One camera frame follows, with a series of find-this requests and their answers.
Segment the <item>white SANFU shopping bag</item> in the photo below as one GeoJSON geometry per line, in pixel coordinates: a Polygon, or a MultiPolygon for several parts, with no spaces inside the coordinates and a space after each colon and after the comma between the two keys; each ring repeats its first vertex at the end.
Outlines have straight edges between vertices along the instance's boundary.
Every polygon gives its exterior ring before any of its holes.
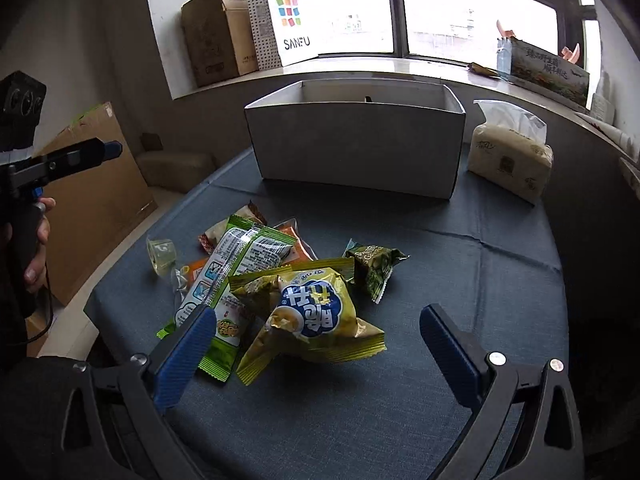
{"type": "Polygon", "coordinates": [[[307,0],[247,0],[258,70],[274,70],[316,58],[307,0]]]}

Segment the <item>dark green crumpled snack bag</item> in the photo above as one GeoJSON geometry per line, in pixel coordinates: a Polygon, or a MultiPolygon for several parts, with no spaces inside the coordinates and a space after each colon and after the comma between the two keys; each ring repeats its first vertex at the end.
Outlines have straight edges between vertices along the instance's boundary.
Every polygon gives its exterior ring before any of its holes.
{"type": "Polygon", "coordinates": [[[400,249],[363,245],[356,240],[347,243],[343,256],[354,259],[354,275],[349,280],[352,290],[359,299],[374,304],[381,302],[395,266],[409,259],[400,249]]]}

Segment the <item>white tube on sill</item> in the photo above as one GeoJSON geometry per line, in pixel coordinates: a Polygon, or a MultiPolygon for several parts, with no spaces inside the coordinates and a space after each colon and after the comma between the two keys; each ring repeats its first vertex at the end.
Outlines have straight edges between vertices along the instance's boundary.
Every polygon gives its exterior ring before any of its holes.
{"type": "Polygon", "coordinates": [[[616,128],[612,125],[607,124],[606,122],[602,122],[597,118],[594,118],[590,115],[577,113],[577,116],[582,118],[585,122],[588,122],[589,125],[592,125],[593,128],[596,128],[607,136],[611,141],[617,144],[632,160],[638,162],[639,160],[639,142],[630,136],[627,133],[624,133],[623,130],[616,128]]]}

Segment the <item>orange flying cake snack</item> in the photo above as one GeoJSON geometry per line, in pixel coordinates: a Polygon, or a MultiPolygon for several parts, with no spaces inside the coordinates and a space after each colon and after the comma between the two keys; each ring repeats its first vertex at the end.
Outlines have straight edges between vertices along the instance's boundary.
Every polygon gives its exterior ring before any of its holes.
{"type": "MultiPolygon", "coordinates": [[[[200,236],[201,245],[205,248],[207,255],[210,255],[216,247],[218,240],[222,237],[222,234],[224,234],[225,227],[226,224],[223,221],[219,221],[200,236]]],[[[299,237],[298,225],[295,218],[280,222],[274,226],[274,228],[277,231],[295,238],[294,247],[292,248],[288,258],[285,259],[285,262],[310,261],[318,259],[314,250],[299,237]]],[[[181,266],[175,266],[169,272],[169,281],[177,300],[182,301],[184,299],[186,293],[193,285],[207,260],[208,258],[203,258],[191,263],[182,264],[181,266]]]]}

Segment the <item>white storage box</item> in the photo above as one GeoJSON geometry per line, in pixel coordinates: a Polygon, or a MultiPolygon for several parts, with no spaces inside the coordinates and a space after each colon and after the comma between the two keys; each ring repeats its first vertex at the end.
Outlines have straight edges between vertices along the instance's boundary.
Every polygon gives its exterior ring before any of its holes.
{"type": "Polygon", "coordinates": [[[448,200],[465,109],[441,82],[294,82],[244,108],[262,176],[448,200]]]}

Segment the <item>yellow chips bag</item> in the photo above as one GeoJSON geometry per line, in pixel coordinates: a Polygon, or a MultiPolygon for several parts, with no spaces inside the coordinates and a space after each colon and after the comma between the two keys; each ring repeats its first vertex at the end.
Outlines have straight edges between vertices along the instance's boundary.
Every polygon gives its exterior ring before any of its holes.
{"type": "Polygon", "coordinates": [[[319,363],[357,361],[386,350],[384,330],[357,315],[349,292],[354,259],[290,263],[232,276],[230,292],[264,321],[236,369],[250,385],[277,356],[319,363]]]}

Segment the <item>brown cardboard box on sill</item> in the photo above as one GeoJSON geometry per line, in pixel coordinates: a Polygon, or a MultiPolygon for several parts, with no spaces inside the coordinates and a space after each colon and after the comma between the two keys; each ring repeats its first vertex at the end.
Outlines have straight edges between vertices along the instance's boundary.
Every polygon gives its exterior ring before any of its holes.
{"type": "Polygon", "coordinates": [[[258,71],[247,0],[190,0],[181,26],[199,87],[258,71]]]}

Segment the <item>printed tissue box on sill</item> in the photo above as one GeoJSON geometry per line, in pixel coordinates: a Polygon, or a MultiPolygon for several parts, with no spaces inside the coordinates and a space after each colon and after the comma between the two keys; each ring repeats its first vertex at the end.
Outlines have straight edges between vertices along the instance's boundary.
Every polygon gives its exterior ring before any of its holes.
{"type": "Polygon", "coordinates": [[[521,86],[544,89],[562,100],[585,108],[590,75],[562,56],[515,38],[498,41],[497,72],[521,86]]]}

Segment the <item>blue table cloth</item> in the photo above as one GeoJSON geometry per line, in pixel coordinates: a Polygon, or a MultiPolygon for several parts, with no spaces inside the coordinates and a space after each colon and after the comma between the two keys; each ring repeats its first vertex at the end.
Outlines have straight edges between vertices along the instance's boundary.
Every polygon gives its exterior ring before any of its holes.
{"type": "Polygon", "coordinates": [[[424,479],[518,364],[566,356],[546,216],[472,174],[436,205],[268,183],[245,152],[154,233],[192,260],[222,218],[183,298],[138,243],[86,307],[122,362],[183,340],[155,408],[221,478],[424,479]]]}

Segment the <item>clear jelly cup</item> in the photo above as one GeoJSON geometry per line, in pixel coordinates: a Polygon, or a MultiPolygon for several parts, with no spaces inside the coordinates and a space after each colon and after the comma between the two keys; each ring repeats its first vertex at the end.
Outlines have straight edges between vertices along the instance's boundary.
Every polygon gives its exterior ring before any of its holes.
{"type": "Polygon", "coordinates": [[[146,251],[154,272],[161,278],[166,278],[177,261],[175,244],[169,238],[161,240],[146,239],[146,251]]]}

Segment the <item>beige tissue pack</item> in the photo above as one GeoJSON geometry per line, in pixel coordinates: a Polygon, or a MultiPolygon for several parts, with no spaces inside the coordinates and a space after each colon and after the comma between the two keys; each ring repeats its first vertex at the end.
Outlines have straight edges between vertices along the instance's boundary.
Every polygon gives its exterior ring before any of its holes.
{"type": "Polygon", "coordinates": [[[515,104],[475,100],[484,122],[474,128],[468,170],[536,203],[553,165],[547,124],[515,104]]]}

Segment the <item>flat cardboard sheet on floor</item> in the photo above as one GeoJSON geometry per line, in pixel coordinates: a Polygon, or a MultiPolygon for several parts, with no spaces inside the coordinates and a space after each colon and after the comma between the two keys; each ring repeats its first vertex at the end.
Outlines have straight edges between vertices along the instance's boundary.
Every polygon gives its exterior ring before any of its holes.
{"type": "Polygon", "coordinates": [[[156,208],[110,102],[88,110],[39,155],[92,138],[122,144],[119,158],[46,186],[56,200],[47,244],[52,294],[66,306],[98,265],[156,208]]]}

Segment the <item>brown cushion on floor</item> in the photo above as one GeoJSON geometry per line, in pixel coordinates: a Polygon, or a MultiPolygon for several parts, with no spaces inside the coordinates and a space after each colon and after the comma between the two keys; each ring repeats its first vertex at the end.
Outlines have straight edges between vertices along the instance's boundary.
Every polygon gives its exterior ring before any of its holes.
{"type": "Polygon", "coordinates": [[[149,186],[182,194],[216,169],[213,159],[203,153],[152,151],[138,155],[136,162],[149,186]]]}

